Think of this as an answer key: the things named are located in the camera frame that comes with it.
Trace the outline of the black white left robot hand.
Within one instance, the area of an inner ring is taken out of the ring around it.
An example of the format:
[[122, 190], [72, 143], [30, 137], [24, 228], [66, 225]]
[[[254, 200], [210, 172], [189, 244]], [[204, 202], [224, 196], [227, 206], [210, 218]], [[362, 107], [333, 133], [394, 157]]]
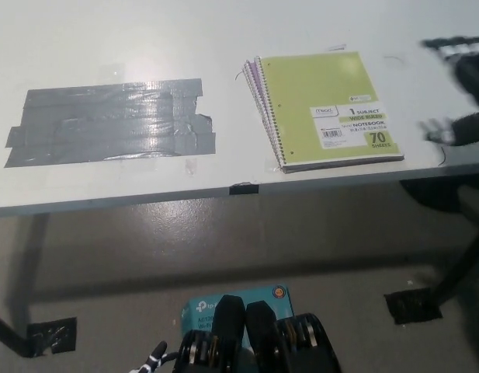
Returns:
[[174, 361], [178, 357], [178, 353], [167, 353], [167, 347], [168, 344], [161, 341], [148, 355], [147, 360], [139, 368], [131, 370], [130, 373], [155, 373], [163, 364]]

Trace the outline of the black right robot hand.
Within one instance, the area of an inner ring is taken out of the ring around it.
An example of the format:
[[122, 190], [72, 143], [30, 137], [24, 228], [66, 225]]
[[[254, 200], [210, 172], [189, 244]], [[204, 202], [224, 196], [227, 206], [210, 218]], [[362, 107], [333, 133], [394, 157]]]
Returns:
[[[433, 51], [460, 88], [479, 106], [479, 36], [424, 39], [421, 46]], [[426, 141], [452, 147], [479, 142], [479, 112], [443, 124], [437, 120], [422, 122]]]

